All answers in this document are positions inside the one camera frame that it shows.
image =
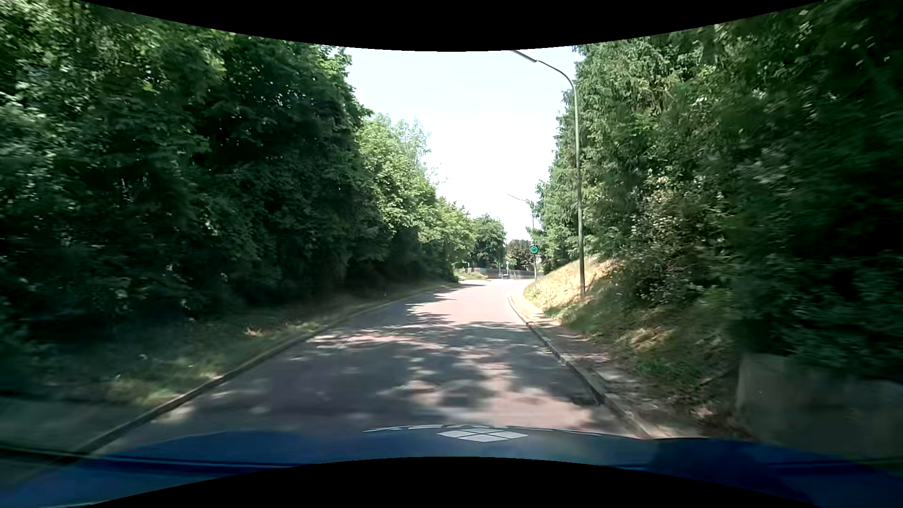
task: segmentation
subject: road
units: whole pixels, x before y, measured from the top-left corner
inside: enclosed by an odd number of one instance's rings
[[[632,436],[507,302],[528,280],[469,281],[358,315],[105,447],[244,429],[359,432],[483,423]]]

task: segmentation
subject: grass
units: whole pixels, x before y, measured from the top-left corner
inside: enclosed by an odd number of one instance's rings
[[[489,280],[489,278],[479,272],[463,272],[458,274],[458,280]]]
[[[341,315],[435,286],[401,286],[377,297],[340,295],[318,305],[258,308],[136,329],[113,340],[58,350],[33,372],[33,391],[57,400],[153,407]]]
[[[524,295],[569,328],[587,334],[648,394],[666,400],[710,435],[737,437],[732,416],[739,354],[727,337],[730,309],[711,293],[687,306],[649,307],[625,297],[614,261],[586,264],[587,298],[579,301],[577,262],[558,268]]]

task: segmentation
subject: white sky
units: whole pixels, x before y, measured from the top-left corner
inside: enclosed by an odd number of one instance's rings
[[[573,78],[570,47],[523,50]],[[397,52],[348,48],[348,81],[367,108],[430,132],[425,162],[443,194],[476,217],[489,213],[507,238],[528,239],[526,204],[548,179],[567,80],[513,52]]]

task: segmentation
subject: street lamp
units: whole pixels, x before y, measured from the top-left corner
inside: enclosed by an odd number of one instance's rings
[[[583,271],[583,184],[580,175],[580,104],[577,102],[577,87],[573,86],[573,81],[571,81],[571,78],[568,78],[567,74],[561,72],[560,69],[556,69],[548,63],[545,63],[538,58],[534,58],[524,52],[519,52],[518,50],[511,51],[519,54],[527,60],[530,60],[532,63],[539,62],[549,69],[557,71],[559,74],[564,76],[568,83],[571,84],[571,91],[573,92],[573,136],[575,142],[574,152],[576,154],[577,166],[577,250],[580,254],[580,298],[583,299],[586,296],[586,277]]]
[[[536,223],[534,219],[536,218],[536,214],[533,211],[533,202],[522,200],[517,196],[511,196],[518,201],[525,202],[530,207],[530,240],[533,239],[533,231],[536,229]],[[539,268],[536,266],[536,254],[533,255],[533,281],[536,282],[539,280]]]

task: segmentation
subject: foliage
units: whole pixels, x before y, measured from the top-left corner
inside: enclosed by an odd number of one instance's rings
[[[452,279],[471,251],[422,126],[369,118],[341,49],[69,0],[0,3],[0,45],[9,334]]]
[[[505,226],[489,214],[473,220],[475,243],[470,265],[475,268],[499,268],[505,260]]]
[[[645,305],[723,288],[748,346],[893,375],[899,17],[890,1],[829,0],[577,47],[588,251],[621,259]],[[549,268],[574,258],[570,107],[540,186]]]
[[[533,254],[529,240],[511,240],[506,248],[508,267],[514,270],[532,270]]]

